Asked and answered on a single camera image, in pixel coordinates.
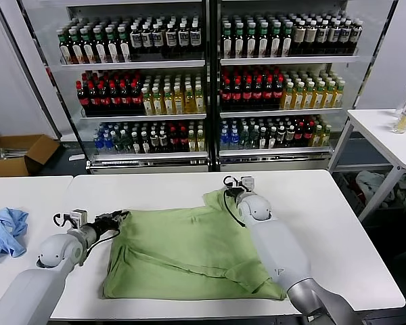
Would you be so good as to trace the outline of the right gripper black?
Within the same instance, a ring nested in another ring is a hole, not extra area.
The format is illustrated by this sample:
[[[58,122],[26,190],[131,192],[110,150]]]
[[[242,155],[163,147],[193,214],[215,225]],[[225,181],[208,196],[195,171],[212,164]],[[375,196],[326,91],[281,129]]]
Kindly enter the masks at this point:
[[[234,201],[238,201],[243,195],[248,193],[248,188],[245,186],[233,186],[225,189],[225,196],[233,198]]]

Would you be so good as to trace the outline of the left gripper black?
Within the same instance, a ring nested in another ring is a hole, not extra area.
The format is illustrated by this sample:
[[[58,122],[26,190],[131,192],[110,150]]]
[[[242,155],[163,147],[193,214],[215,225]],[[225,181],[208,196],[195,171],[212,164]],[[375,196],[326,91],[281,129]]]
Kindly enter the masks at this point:
[[[94,221],[96,234],[104,234],[110,230],[119,232],[120,226],[127,220],[128,214],[128,210],[119,210],[96,217]]]

